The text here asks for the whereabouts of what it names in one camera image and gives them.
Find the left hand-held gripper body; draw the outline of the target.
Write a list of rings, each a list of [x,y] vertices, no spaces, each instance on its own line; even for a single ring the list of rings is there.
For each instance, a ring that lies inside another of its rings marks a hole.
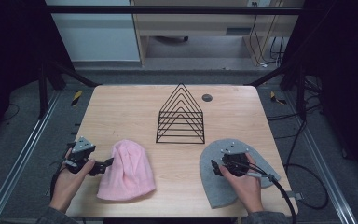
[[[77,174],[89,160],[90,154],[96,146],[80,136],[75,144],[71,147],[70,154],[65,160],[66,168],[72,173]]]

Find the person's left hand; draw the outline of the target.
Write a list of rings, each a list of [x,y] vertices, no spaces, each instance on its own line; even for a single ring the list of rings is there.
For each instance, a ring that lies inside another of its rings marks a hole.
[[[90,159],[78,173],[73,174],[67,169],[66,163],[64,162],[59,168],[49,206],[65,214],[72,199],[76,196],[76,193],[94,164],[95,160]]]

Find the aluminium rail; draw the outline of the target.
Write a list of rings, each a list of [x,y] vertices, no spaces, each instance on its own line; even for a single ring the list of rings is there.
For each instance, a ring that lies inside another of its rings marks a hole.
[[[20,155],[16,158],[9,173],[7,174],[7,177],[0,188],[0,215],[5,208],[13,189],[16,187],[28,160],[31,158],[31,155],[50,120],[61,94],[62,93],[60,91],[54,91],[52,93],[51,98],[48,100],[48,108],[45,114],[37,121],[32,132],[27,138],[27,141],[22,147]]]
[[[319,174],[319,177],[326,187],[329,201],[335,208],[336,214],[341,224],[358,224],[358,221],[355,218],[355,215],[352,212],[352,209],[348,204],[348,201],[346,200],[343,191],[337,182],[337,179],[334,177],[332,170],[324,159],[323,154],[311,133],[309,124],[310,119],[307,118],[307,122],[302,132],[304,135],[304,142],[307,146],[308,152]]]

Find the black wire rack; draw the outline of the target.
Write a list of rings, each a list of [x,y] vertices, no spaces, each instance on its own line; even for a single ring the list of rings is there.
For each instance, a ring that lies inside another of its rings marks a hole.
[[[187,87],[180,83],[158,112],[158,144],[204,144],[204,116]]]

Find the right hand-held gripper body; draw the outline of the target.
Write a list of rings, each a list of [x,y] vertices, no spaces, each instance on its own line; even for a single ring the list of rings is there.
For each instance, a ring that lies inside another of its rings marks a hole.
[[[225,141],[221,153],[223,154],[221,158],[223,166],[226,167],[232,175],[240,177],[248,173],[250,162],[243,147],[236,145],[234,142]]]

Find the white cabinet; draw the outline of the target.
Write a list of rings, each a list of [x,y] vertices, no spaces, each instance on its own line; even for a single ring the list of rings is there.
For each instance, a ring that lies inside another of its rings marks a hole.
[[[140,61],[131,14],[52,14],[73,62]]]

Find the person's right hand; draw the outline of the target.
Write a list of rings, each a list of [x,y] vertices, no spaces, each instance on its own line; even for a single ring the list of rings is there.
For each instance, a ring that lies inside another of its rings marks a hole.
[[[235,176],[223,165],[220,165],[219,169],[249,214],[264,210],[258,178],[248,175]]]

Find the pink beanie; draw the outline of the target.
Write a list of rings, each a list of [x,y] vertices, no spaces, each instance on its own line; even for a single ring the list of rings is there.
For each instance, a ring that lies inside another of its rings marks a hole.
[[[98,198],[126,202],[156,189],[153,171],[141,145],[120,140],[113,145],[112,156],[112,165],[101,177]]]

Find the yellow black tape strip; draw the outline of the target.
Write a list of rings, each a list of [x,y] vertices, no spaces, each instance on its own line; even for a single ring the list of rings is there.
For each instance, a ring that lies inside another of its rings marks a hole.
[[[71,106],[76,106],[78,103],[79,98],[81,97],[83,91],[77,91],[74,95],[74,98],[71,102]]]
[[[277,96],[276,96],[276,94],[275,94],[274,91],[271,91],[271,92],[270,92],[270,100],[271,100],[272,102],[276,102],[276,103],[278,103],[278,104],[280,104],[280,105],[287,105],[287,102],[286,102],[285,100],[283,100],[283,99],[278,99],[278,98],[277,98]]]

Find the black curtain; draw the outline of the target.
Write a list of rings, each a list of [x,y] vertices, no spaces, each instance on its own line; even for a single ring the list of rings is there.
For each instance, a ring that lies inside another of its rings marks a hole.
[[[0,122],[10,94],[37,80],[44,60],[72,68],[46,0],[0,0]]]
[[[358,0],[305,0],[304,8],[314,12],[298,18],[284,59],[314,35],[301,53],[303,68],[321,79],[327,117],[358,162]]]

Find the black frame strut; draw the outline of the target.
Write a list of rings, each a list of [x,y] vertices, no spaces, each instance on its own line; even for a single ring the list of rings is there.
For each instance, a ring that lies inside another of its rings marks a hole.
[[[53,87],[56,90],[62,90],[66,86],[66,83],[62,78],[62,74],[66,74],[88,87],[99,86],[99,83],[96,83],[92,80],[89,80],[89,79],[79,75],[78,72],[76,72],[74,69],[70,69],[70,68],[62,65],[61,63],[50,61],[48,63],[48,65],[58,71],[57,75],[53,75],[49,78],[50,83],[53,85]]]
[[[278,75],[286,75],[288,74],[291,70],[293,70],[296,66],[295,62],[287,62],[284,65],[281,65],[280,67],[278,67],[277,69],[269,72],[268,74],[262,76],[261,78],[252,81],[250,83],[247,83],[247,86],[253,86],[253,87],[258,87],[261,84],[265,83],[268,80],[271,80],[272,78],[278,76]]]

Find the black frame crossbar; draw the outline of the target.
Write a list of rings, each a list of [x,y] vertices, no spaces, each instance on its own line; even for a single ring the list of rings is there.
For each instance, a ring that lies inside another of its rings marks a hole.
[[[302,7],[46,6],[49,13],[299,15]]]

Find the wooden desk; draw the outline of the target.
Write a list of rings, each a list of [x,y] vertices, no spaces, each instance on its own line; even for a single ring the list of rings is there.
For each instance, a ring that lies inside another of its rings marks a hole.
[[[134,6],[185,7],[303,7],[305,0],[130,0]],[[132,16],[141,62],[145,62],[151,36],[226,36],[243,38],[255,64],[267,60],[269,41],[289,37],[296,15],[185,15],[134,14]]]

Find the grey beanie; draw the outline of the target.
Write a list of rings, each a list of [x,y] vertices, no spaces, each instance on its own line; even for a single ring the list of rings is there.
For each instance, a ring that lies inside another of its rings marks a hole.
[[[238,139],[221,139],[208,145],[200,155],[200,177],[205,194],[212,209],[228,206],[237,200],[237,194],[228,181],[221,175],[214,173],[211,161],[216,165],[223,164],[225,154],[248,152],[255,160],[255,164],[268,175],[273,175],[280,180],[280,175],[272,166],[250,145]]]

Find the black frame post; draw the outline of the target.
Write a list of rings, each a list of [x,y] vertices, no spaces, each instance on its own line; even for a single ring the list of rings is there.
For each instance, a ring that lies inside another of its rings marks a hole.
[[[298,67],[298,75],[296,81],[296,111],[300,118],[306,120],[306,106],[304,102],[305,91],[305,75],[301,66]]]

